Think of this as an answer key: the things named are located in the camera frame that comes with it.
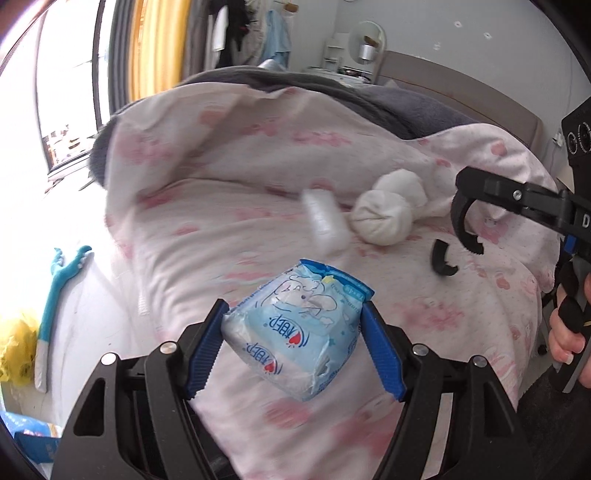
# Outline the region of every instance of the yellow bag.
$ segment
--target yellow bag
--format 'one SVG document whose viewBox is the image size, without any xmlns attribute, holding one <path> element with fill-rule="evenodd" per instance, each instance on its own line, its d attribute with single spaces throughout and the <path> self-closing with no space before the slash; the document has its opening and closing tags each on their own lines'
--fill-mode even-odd
<svg viewBox="0 0 591 480">
<path fill-rule="evenodd" d="M 0 316 L 0 381 L 25 385 L 33 380 L 39 320 L 33 310 Z"/>
</svg>

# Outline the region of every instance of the gray blanket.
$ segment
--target gray blanket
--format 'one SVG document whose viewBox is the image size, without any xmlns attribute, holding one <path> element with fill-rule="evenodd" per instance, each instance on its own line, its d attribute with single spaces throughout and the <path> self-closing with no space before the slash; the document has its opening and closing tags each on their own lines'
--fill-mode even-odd
<svg viewBox="0 0 591 480">
<path fill-rule="evenodd" d="M 354 88 L 309 73 L 272 72 L 246 66 L 227 67 L 199 73 L 181 85 L 203 82 L 238 83 L 263 92 L 294 86 L 324 93 L 403 140 L 426 137 L 458 125 L 475 123 L 466 115 L 420 93 L 377 85 Z M 115 114 L 101 130 L 90 153 L 90 170 L 102 186 L 105 186 L 106 149 L 116 119 Z"/>
</svg>

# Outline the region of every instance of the bed headboard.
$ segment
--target bed headboard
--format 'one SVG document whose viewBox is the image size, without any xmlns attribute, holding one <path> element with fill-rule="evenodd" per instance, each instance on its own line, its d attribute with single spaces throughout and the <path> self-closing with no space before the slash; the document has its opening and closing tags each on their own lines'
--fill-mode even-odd
<svg viewBox="0 0 591 480">
<path fill-rule="evenodd" d="M 528 109 L 485 83 L 432 61 L 396 51 L 385 52 L 378 85 L 394 80 L 400 88 L 420 92 L 479 122 L 497 125 L 542 154 L 542 121 Z"/>
</svg>

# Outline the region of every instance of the window frame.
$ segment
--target window frame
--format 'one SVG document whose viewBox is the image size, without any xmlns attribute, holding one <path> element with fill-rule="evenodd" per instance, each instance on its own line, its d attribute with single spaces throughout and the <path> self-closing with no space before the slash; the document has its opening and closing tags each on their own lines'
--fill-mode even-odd
<svg viewBox="0 0 591 480">
<path fill-rule="evenodd" d="M 95 114 L 95 124 L 97 132 L 103 126 L 102 117 L 100 113 L 100 97 L 99 97 L 99 39 L 100 39 L 100 28 L 102 25 L 102 18 L 105 12 L 105 4 L 106 0 L 99 0 L 99 4 L 96 10 L 96 18 L 95 18 L 95 27 L 93 32 L 92 38 L 92 52 L 90 57 L 90 69 L 91 69 L 91 82 L 92 82 L 92 108 Z M 53 165 L 51 160 L 51 155 L 47 148 L 45 141 L 43 140 L 43 133 L 41 132 L 41 118 L 39 117 L 39 95 L 38 95 L 38 74 L 37 69 L 39 65 L 39 51 L 40 51 L 40 44 L 41 44 L 41 36 L 43 34 L 43 27 L 45 26 L 46 16 L 49 10 L 49 7 L 43 12 L 39 21 L 41 22 L 39 26 L 39 30 L 37 31 L 37 39 L 35 41 L 35 53 L 34 53 L 34 62 L 35 65 L 33 67 L 33 75 L 34 75 L 34 82 L 33 82 L 33 95 L 34 95 L 34 108 L 35 108 L 35 115 L 37 117 L 37 132 L 39 135 L 39 140 L 43 145 L 43 153 L 45 155 L 45 160 L 47 163 L 47 176 L 48 180 L 56 181 L 60 180 L 69 173 L 73 173 L 81 168 L 85 167 L 87 164 L 87 160 L 90 156 L 90 151 L 81 153 L 75 157 L 69 158 L 66 161 L 60 162 L 57 165 Z"/>
</svg>

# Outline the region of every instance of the blue gripper pad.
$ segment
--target blue gripper pad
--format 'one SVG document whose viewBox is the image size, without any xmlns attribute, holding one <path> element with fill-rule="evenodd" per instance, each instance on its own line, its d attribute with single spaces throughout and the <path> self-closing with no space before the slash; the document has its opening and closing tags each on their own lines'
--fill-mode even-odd
<svg viewBox="0 0 591 480">
<path fill-rule="evenodd" d="M 189 362 L 189 377 L 185 385 L 187 398 L 193 398 L 198 391 L 205 388 L 217 354 L 222 347 L 222 319 L 229 309 L 228 304 L 223 302 L 205 326 L 206 330 Z"/>
<path fill-rule="evenodd" d="M 368 346 L 382 385 L 387 392 L 394 395 L 396 400 L 401 401 L 406 393 L 406 386 L 402 380 L 402 362 L 379 320 L 366 303 L 361 309 L 361 334 Z"/>
<path fill-rule="evenodd" d="M 575 248 L 577 246 L 577 238 L 572 235 L 567 235 L 564 241 L 564 251 L 569 255 L 574 255 Z"/>
</svg>

